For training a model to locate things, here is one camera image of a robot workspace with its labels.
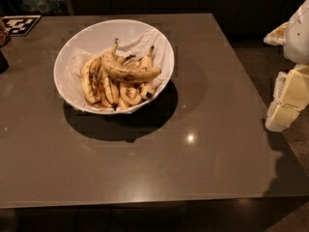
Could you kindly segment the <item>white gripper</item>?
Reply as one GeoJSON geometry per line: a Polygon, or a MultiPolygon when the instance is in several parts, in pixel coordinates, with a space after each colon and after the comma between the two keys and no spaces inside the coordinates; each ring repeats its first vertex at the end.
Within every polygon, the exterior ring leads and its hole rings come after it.
{"type": "Polygon", "coordinates": [[[268,33],[264,43],[283,45],[285,58],[297,64],[292,70],[278,74],[267,111],[266,128],[281,132],[309,104],[309,0],[302,3],[288,23],[268,33]]]}

